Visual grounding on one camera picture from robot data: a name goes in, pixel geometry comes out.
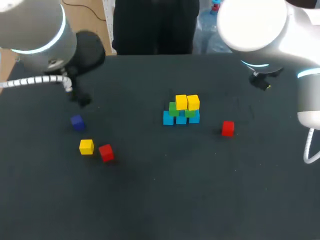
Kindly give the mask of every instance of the cable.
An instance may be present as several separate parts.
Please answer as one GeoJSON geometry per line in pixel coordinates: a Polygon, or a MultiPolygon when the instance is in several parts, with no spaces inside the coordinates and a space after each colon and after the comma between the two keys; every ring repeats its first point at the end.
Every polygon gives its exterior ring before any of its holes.
{"type": "Polygon", "coordinates": [[[10,80],[5,82],[0,82],[0,88],[12,88],[31,84],[41,84],[41,83],[52,83],[61,82],[67,93],[71,92],[72,82],[67,76],[50,75],[50,76],[34,76],[29,78],[21,78],[17,80],[10,80]]]}
{"type": "Polygon", "coordinates": [[[63,2],[65,5],[68,5],[68,6],[73,6],[73,7],[85,7],[85,8],[87,8],[87,9],[89,9],[91,12],[93,12],[93,14],[96,16],[97,19],[99,19],[100,21],[106,22],[105,19],[100,18],[100,17],[95,13],[95,11],[93,11],[90,7],[88,7],[88,6],[86,6],[86,5],[70,4],[70,3],[66,3],[65,0],[62,0],[62,2],[63,2]]]}
{"type": "Polygon", "coordinates": [[[315,130],[313,128],[310,128],[308,137],[306,138],[304,154],[303,154],[303,160],[306,164],[312,164],[313,162],[320,159],[320,151],[318,151],[313,157],[309,158],[309,151],[310,151],[310,146],[312,142],[312,137],[314,135],[314,131],[315,130]]]}

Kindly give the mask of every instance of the red cube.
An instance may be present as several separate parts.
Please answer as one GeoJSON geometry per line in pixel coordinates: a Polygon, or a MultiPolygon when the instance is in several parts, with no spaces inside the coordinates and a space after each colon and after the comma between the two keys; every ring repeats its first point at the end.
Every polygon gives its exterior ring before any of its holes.
{"type": "Polygon", "coordinates": [[[224,121],[222,126],[222,136],[233,137],[235,133],[235,123],[233,121],[224,121]]]}
{"type": "Polygon", "coordinates": [[[101,154],[101,157],[104,163],[115,159],[115,156],[110,144],[99,147],[99,152],[101,154]]]}

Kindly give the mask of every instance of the cyan cube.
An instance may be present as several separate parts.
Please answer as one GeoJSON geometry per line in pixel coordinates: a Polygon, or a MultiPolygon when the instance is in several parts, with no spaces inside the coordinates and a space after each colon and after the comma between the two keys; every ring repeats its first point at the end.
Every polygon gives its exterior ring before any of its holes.
{"type": "Polygon", "coordinates": [[[190,124],[198,124],[198,123],[200,123],[200,112],[199,112],[199,110],[195,111],[195,117],[190,117],[189,118],[189,123],[190,124]]]}
{"type": "Polygon", "coordinates": [[[187,124],[187,118],[185,116],[177,116],[175,119],[175,123],[179,125],[187,124]]]}
{"type": "Polygon", "coordinates": [[[185,117],[185,116],[186,116],[185,110],[179,111],[179,117],[185,117]]]}
{"type": "Polygon", "coordinates": [[[71,118],[71,123],[76,131],[83,131],[86,128],[85,122],[80,115],[73,116],[71,118]]]}
{"type": "Polygon", "coordinates": [[[174,124],[174,117],[170,116],[169,111],[163,111],[163,125],[173,125],[174,124]]]}

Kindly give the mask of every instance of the cube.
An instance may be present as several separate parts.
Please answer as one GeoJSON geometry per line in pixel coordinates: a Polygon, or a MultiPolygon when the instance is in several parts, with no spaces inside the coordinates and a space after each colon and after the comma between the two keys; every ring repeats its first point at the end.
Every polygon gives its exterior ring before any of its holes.
{"type": "Polygon", "coordinates": [[[186,110],[188,107],[187,95],[176,95],[175,96],[175,105],[178,111],[186,110]]]}
{"type": "Polygon", "coordinates": [[[171,117],[178,117],[179,116],[179,111],[177,110],[176,102],[174,102],[174,101],[169,103],[169,114],[171,117]]]}
{"type": "Polygon", "coordinates": [[[185,110],[179,111],[179,117],[185,117],[185,110]]]}
{"type": "Polygon", "coordinates": [[[188,99],[188,110],[195,111],[200,109],[200,100],[198,95],[190,95],[188,99]]]}
{"type": "Polygon", "coordinates": [[[198,124],[200,123],[200,112],[199,110],[195,111],[195,116],[189,118],[189,124],[198,124]]]}
{"type": "Polygon", "coordinates": [[[233,137],[235,133],[235,123],[233,121],[224,121],[222,126],[222,136],[233,137]]]}
{"type": "Polygon", "coordinates": [[[173,125],[174,117],[170,116],[169,111],[163,111],[163,125],[173,125]]]}
{"type": "Polygon", "coordinates": [[[76,116],[71,117],[71,123],[72,123],[73,128],[76,131],[80,132],[80,131],[85,130],[85,128],[86,128],[85,122],[80,115],[76,115],[76,116]]]}
{"type": "Polygon", "coordinates": [[[177,116],[175,119],[175,123],[178,125],[187,124],[187,118],[185,116],[177,116]]]}
{"type": "Polygon", "coordinates": [[[115,159],[114,152],[112,151],[110,144],[99,147],[99,152],[104,163],[115,159]]]}
{"type": "Polygon", "coordinates": [[[80,142],[80,152],[82,155],[92,155],[94,154],[94,141],[91,139],[83,139],[80,142]]]}
{"type": "Polygon", "coordinates": [[[196,116],[196,111],[185,110],[184,116],[186,118],[194,118],[196,116]]]}

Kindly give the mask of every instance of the black pants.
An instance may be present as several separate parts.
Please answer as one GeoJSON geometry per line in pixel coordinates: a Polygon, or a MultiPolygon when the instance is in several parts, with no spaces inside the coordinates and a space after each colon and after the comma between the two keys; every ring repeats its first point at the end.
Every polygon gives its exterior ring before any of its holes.
{"type": "Polygon", "coordinates": [[[191,54],[199,0],[116,0],[118,55],[191,54]]]}

